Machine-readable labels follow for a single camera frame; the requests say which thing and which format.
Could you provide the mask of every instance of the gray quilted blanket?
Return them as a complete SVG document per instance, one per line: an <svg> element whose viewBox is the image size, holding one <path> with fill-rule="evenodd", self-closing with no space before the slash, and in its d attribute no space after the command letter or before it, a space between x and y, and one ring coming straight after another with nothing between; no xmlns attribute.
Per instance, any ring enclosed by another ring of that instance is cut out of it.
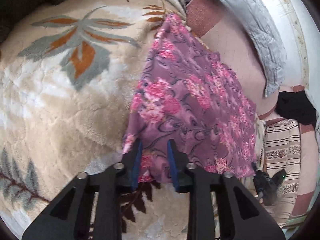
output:
<svg viewBox="0 0 320 240"><path fill-rule="evenodd" d="M220 0L239 19L257 49L267 79L264 96L284 80L286 51L268 9L261 0Z"/></svg>

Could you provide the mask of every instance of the purple floral fabric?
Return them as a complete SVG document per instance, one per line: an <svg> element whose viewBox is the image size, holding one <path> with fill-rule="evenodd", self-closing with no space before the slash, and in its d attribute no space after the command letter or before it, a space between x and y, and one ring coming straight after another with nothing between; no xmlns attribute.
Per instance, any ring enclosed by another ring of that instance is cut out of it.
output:
<svg viewBox="0 0 320 240"><path fill-rule="evenodd" d="M139 181L170 182L166 147L209 172L253 175L255 104L236 74L169 14L149 51L131 104L123 153L143 143Z"/></svg>

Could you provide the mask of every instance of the metal bolt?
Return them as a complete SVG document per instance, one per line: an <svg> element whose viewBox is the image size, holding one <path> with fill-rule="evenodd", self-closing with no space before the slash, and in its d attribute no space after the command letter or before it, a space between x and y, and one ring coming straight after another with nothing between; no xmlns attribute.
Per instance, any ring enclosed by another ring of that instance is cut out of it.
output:
<svg viewBox="0 0 320 240"><path fill-rule="evenodd" d="M78 179L85 179L88 176L88 173L81 171L77 174Z"/></svg>
<svg viewBox="0 0 320 240"><path fill-rule="evenodd" d="M116 170L122 170L124 168L124 164L123 163L116 163L116 164L113 165L113 167Z"/></svg>
<svg viewBox="0 0 320 240"><path fill-rule="evenodd" d="M195 163L188 163L187 168L188 170L194 170L197 167L197 164Z"/></svg>
<svg viewBox="0 0 320 240"><path fill-rule="evenodd" d="M230 171L225 171L225 172L223 173L223 176L224 176L225 178L232 178L232 177L233 177L233 174L232 174Z"/></svg>

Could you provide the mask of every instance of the striped fabric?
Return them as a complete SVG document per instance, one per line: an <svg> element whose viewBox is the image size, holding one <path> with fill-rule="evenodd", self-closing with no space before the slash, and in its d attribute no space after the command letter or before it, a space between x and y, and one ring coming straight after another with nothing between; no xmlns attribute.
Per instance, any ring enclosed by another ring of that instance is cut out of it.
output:
<svg viewBox="0 0 320 240"><path fill-rule="evenodd" d="M287 172L283 184L278 189L277 203L266 207L282 227L292 213L299 186L301 141L297 121L285 119L267 126L264 147L270 177L281 169Z"/></svg>

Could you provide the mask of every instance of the blanket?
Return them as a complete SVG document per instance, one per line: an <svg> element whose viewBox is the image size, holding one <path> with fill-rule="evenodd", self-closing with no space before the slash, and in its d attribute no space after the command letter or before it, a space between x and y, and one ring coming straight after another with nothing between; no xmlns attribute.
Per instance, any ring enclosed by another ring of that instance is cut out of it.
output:
<svg viewBox="0 0 320 240"><path fill-rule="evenodd" d="M19 238L79 172L122 153L130 102L177 0L42 5L1 44L0 216Z"/></svg>

